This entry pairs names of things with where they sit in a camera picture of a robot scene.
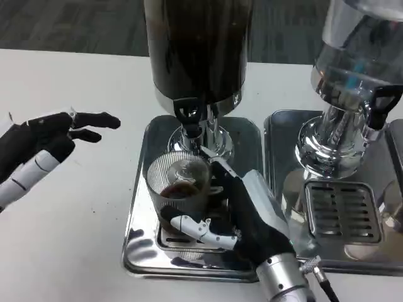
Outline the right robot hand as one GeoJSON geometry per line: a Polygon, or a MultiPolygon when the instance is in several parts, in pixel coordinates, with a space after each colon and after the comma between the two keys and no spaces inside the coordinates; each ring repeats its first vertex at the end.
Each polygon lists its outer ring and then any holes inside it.
{"type": "Polygon", "coordinates": [[[208,160],[228,196],[231,234],[215,233],[211,219],[195,220],[172,206],[162,208],[162,218],[191,238],[237,252],[255,268],[276,261],[298,266],[287,221],[264,177],[254,169],[240,177],[221,156],[206,147],[200,147],[199,154],[208,160]]]}

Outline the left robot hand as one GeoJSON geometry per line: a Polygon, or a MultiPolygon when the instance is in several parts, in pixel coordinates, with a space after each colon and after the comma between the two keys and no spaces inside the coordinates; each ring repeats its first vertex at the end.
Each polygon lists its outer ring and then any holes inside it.
{"type": "Polygon", "coordinates": [[[121,121],[107,112],[82,113],[70,108],[17,124],[8,114],[1,122],[1,211],[25,196],[74,151],[75,140],[97,143],[88,129],[116,130],[121,121]]]}

